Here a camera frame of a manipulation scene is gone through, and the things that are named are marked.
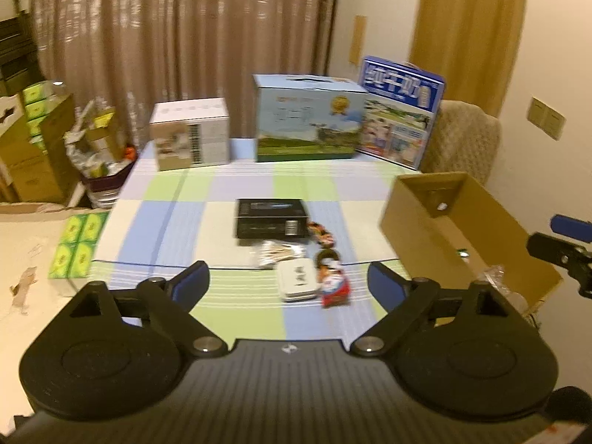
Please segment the clear plastic box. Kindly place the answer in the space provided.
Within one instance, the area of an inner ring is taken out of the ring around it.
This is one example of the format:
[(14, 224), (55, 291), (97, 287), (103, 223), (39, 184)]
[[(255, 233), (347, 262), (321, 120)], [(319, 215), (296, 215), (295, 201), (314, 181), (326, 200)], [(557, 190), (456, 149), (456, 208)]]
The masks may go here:
[(512, 291), (505, 283), (505, 269), (502, 265), (496, 265), (483, 270), (477, 281), (494, 287), (505, 299), (521, 314), (526, 315), (528, 303), (519, 293)]

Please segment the red white doll keychain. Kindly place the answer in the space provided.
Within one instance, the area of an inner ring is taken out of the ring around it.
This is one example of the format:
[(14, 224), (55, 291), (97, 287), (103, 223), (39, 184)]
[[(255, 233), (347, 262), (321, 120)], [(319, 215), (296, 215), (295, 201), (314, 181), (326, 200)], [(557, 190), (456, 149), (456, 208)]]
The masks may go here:
[(325, 249), (317, 253), (316, 270), (322, 307), (330, 308), (347, 304), (350, 284), (344, 273), (339, 253), (333, 249)]

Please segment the bag of cotton swabs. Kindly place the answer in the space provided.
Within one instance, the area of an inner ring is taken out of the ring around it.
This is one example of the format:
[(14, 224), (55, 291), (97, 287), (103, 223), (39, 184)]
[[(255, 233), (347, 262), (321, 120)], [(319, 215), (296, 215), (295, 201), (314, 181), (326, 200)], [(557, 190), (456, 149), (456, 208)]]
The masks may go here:
[(306, 257), (306, 246), (283, 240), (265, 239), (255, 245), (255, 265), (258, 269), (271, 269), (285, 260)]

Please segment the green tissue pack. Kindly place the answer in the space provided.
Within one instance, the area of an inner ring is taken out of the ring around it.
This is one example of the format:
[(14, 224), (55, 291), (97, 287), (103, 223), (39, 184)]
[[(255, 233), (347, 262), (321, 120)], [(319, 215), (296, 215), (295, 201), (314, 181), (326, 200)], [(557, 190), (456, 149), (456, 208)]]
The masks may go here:
[(51, 280), (77, 282), (89, 276), (96, 246), (109, 212), (71, 215), (65, 222), (49, 267)]

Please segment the brown cardboard box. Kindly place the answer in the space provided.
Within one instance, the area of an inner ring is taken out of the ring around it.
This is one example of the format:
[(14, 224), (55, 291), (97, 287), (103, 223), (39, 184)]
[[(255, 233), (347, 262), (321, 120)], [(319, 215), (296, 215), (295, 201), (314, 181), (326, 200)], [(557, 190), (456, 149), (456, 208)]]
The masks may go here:
[(385, 239), (412, 277), (465, 289), (487, 269), (537, 311), (562, 277), (531, 257), (529, 234), (465, 172), (402, 175), (393, 181), (380, 221)]

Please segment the checked bed sheet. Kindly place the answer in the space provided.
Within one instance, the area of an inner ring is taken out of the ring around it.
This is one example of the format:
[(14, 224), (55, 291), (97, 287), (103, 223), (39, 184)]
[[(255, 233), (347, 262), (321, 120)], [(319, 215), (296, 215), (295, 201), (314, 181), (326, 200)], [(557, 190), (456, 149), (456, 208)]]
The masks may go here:
[[(402, 166), (358, 154), (344, 161), (259, 162), (252, 140), (232, 141), (228, 164), (160, 171), (146, 147), (120, 191), (97, 244), (90, 277), (113, 289), (149, 277), (170, 278), (197, 260), (211, 271), (194, 316), (226, 342), (235, 339), (352, 342), (383, 310), (369, 294), (368, 265), (400, 263), (379, 229)], [(351, 293), (345, 305), (282, 301), (255, 246), (235, 236), (240, 198), (299, 198), (333, 234)]]

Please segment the quilted beige chair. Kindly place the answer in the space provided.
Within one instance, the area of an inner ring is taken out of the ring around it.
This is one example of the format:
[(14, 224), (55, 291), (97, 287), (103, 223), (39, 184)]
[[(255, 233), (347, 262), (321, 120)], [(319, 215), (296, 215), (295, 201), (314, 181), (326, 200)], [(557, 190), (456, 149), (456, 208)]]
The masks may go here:
[(479, 106), (443, 100), (420, 170), (464, 171), (486, 185), (501, 142), (502, 125)]

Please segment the red toy car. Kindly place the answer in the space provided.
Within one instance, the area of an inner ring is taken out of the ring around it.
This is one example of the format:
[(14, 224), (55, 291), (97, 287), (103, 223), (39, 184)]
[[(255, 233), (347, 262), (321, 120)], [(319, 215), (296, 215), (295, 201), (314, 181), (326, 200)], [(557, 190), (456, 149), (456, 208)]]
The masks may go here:
[(334, 236), (325, 226), (318, 222), (307, 222), (307, 229), (312, 239), (323, 249), (331, 249), (335, 246)]

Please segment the black product box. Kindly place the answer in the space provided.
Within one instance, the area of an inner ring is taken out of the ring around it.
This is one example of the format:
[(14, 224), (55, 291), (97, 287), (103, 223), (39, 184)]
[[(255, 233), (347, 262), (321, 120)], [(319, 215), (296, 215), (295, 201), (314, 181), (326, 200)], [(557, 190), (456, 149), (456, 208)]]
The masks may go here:
[(305, 239), (308, 212), (298, 198), (239, 198), (237, 239)]

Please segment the white brown appliance box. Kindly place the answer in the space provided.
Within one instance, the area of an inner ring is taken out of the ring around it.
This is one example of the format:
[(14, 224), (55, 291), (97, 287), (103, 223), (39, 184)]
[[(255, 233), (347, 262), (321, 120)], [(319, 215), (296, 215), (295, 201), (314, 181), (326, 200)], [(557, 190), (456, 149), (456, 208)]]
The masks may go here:
[(159, 171), (230, 161), (230, 116), (224, 97), (157, 103), (149, 121)]

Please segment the blue milk carton box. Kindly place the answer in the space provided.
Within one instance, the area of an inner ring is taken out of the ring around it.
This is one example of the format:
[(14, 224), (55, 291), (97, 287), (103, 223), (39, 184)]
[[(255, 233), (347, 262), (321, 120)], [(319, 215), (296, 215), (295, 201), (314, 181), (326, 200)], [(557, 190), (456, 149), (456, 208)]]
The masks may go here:
[(358, 150), (419, 169), (444, 95), (444, 78), (410, 64), (366, 56), (359, 84), (366, 99)]

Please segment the yellow curtain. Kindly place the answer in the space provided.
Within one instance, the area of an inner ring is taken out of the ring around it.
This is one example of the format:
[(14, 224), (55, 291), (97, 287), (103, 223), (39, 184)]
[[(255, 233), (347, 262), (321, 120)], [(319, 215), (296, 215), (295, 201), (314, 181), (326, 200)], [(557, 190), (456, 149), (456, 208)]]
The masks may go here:
[(444, 98), (501, 112), (527, 0), (420, 0), (409, 62), (445, 80)]

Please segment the cow picture milk carton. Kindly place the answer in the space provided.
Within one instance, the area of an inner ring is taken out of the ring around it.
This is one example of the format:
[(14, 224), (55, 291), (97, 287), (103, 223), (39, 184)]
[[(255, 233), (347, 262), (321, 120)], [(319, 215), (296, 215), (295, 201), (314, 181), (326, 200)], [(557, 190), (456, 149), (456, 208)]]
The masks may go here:
[(255, 74), (258, 161), (353, 157), (367, 91), (347, 78)]

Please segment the black folded rack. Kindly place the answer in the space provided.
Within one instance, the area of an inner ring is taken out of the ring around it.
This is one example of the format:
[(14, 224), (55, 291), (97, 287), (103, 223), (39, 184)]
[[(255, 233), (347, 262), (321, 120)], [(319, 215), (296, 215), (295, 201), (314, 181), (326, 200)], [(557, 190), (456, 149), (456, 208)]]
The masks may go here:
[(33, 40), (31, 19), (21, 9), (20, 0), (12, 0), (15, 15), (1, 21), (0, 84), (1, 95), (11, 96), (28, 85), (44, 79), (37, 45)]

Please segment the brown curtain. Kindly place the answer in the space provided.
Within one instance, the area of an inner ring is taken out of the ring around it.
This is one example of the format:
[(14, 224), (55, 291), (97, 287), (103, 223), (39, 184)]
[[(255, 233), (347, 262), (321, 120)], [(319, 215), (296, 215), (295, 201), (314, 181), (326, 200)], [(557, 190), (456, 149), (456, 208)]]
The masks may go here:
[(221, 97), (253, 137), (257, 73), (322, 74), (336, 0), (31, 0), (44, 75), (112, 106), (136, 147), (158, 102)]

